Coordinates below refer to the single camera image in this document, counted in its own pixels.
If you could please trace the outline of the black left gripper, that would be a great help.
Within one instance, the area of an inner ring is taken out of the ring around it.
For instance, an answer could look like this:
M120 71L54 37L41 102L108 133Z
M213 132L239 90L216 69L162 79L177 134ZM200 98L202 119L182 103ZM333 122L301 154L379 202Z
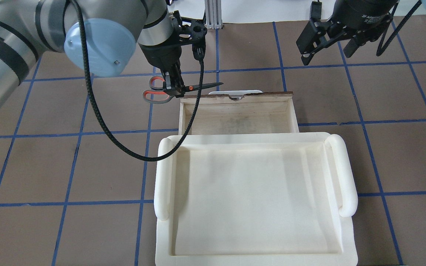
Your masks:
M163 75L163 91L171 98L182 98L185 95L180 69L182 41L164 41L157 45L140 43L139 46L149 64L158 68Z

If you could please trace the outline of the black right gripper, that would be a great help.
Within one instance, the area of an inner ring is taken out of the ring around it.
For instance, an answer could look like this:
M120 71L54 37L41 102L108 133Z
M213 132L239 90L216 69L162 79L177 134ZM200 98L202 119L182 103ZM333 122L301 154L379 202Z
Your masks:
M356 31L343 49L352 57L367 42L375 42L388 29L389 11L397 0L337 0L328 21L311 18L296 44L303 65L308 66L314 55L340 40L341 31Z

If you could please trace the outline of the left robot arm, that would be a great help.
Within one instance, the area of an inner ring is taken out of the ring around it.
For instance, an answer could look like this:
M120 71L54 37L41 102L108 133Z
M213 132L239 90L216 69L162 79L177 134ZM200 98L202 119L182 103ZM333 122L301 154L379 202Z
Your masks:
M65 53L82 68L77 6L98 76L120 74L137 44L154 47L174 35L164 0L0 0L0 108L44 52Z

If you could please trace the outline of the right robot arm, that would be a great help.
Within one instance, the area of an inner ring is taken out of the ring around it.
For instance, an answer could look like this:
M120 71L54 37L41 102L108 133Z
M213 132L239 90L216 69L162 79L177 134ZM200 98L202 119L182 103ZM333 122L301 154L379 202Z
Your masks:
M398 0L337 0L331 17L322 21L322 3L312 1L310 19L296 40L302 63L309 65L316 53L343 40L348 40L343 49L347 58L375 41L379 41L376 55L381 56L416 10L426 9L426 0L418 0L386 38L398 5Z

